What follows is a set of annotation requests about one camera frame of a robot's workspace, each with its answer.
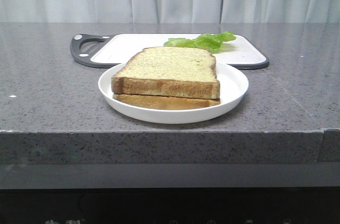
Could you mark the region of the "bread slice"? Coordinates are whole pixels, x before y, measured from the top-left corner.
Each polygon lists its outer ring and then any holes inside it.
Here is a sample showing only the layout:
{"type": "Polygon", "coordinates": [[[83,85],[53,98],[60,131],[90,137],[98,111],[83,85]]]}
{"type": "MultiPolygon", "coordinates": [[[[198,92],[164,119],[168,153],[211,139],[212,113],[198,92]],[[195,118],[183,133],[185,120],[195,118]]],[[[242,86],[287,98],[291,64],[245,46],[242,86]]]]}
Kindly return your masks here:
{"type": "Polygon", "coordinates": [[[115,94],[218,99],[216,58],[204,49],[150,47],[135,54],[111,78],[115,94]]]}
{"type": "Polygon", "coordinates": [[[161,110],[200,109],[220,104],[220,99],[197,99],[137,94],[114,94],[113,98],[133,106],[161,110]]]}

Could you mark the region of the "green lettuce leaf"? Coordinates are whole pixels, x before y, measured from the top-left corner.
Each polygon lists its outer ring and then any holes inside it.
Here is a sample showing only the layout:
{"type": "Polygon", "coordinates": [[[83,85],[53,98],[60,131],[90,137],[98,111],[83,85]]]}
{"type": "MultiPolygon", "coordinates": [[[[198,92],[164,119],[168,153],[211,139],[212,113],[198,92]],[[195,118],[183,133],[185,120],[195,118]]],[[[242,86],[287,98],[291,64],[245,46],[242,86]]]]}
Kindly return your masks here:
{"type": "Polygon", "coordinates": [[[168,41],[163,44],[163,46],[199,48],[215,53],[219,51],[224,42],[233,41],[235,39],[236,35],[230,31],[217,34],[204,33],[194,39],[169,38],[168,41]]]}

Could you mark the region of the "white round plate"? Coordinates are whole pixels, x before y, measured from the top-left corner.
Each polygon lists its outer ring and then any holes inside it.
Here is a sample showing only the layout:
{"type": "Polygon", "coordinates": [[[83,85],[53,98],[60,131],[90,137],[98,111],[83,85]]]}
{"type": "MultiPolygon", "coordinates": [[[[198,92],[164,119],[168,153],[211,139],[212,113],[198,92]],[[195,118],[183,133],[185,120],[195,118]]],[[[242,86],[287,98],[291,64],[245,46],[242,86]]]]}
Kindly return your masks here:
{"type": "Polygon", "coordinates": [[[217,79],[220,81],[220,104],[207,108],[189,110],[148,109],[125,104],[113,99],[111,77],[125,65],[119,64],[104,72],[98,87],[107,103],[119,113],[138,120],[160,124],[187,124],[219,117],[235,108],[246,93],[249,82],[238,69],[223,63],[216,64],[217,79]]]}

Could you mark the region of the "white cutting board grey rim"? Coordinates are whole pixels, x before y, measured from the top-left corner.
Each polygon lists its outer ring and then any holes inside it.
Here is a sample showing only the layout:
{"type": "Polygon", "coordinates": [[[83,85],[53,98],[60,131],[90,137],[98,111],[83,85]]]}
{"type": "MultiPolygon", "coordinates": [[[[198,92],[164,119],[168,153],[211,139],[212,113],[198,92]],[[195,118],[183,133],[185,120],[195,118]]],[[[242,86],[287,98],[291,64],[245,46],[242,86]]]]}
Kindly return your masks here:
{"type": "MultiPolygon", "coordinates": [[[[198,34],[123,33],[111,36],[75,35],[70,44],[71,55],[82,65],[111,68],[126,63],[136,53],[148,47],[162,46],[169,38],[194,39],[198,34]]],[[[255,70],[269,65],[269,59],[243,36],[225,42],[215,54],[220,63],[240,70],[255,70]]]]}

